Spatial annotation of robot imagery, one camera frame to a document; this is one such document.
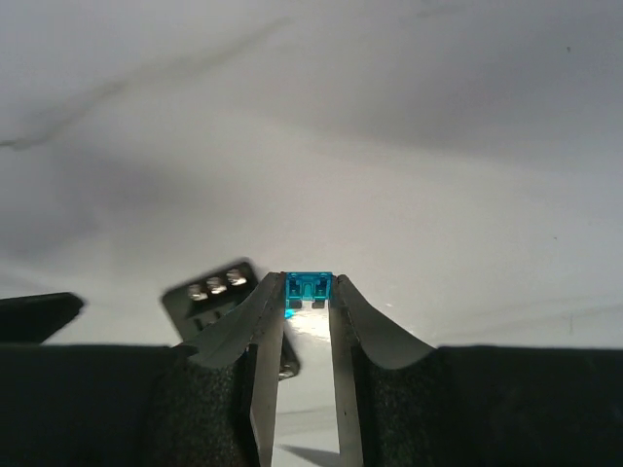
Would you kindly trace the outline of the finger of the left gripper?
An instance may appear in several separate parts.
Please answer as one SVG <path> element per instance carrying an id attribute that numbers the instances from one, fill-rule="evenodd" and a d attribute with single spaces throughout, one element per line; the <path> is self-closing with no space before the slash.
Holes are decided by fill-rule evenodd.
<path id="1" fill-rule="evenodd" d="M 70 292 L 0 301 L 2 343 L 42 343 L 74 320 L 85 302 Z"/>

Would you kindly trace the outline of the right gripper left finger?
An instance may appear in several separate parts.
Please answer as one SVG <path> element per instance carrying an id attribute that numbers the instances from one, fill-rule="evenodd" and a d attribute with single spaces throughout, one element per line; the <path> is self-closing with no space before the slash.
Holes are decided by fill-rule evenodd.
<path id="1" fill-rule="evenodd" d="M 181 345 L 206 369 L 233 367 L 235 439 L 245 466 L 270 466 L 284 325 L 285 274 L 270 272 L 245 301 Z"/>

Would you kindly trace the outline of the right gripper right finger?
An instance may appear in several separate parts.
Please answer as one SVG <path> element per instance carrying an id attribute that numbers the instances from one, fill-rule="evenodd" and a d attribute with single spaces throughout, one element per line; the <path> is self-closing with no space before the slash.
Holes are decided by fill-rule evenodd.
<path id="1" fill-rule="evenodd" d="M 403 371 L 435 350 L 388 318 L 340 274 L 332 278 L 329 325 L 343 466 L 376 466 L 386 372 Z"/>

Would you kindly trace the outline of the blue blade fuse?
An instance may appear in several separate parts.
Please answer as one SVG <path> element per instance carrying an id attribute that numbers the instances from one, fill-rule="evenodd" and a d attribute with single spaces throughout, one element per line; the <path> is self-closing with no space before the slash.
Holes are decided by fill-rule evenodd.
<path id="1" fill-rule="evenodd" d="M 310 303 L 312 309 L 322 309 L 331 297 L 333 274 L 326 271 L 288 272 L 285 280 L 285 308 L 302 309 Z"/>

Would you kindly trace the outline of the black fuse box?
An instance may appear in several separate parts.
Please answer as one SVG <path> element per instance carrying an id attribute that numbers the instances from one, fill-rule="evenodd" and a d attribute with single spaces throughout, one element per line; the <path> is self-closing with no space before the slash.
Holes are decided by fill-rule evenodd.
<path id="1" fill-rule="evenodd" d="M 161 303 L 177 334 L 199 348 L 194 361 L 210 369 L 236 365 L 266 316 L 264 305 L 286 310 L 287 274 L 271 273 L 268 284 L 263 278 L 242 257 L 165 289 Z"/>

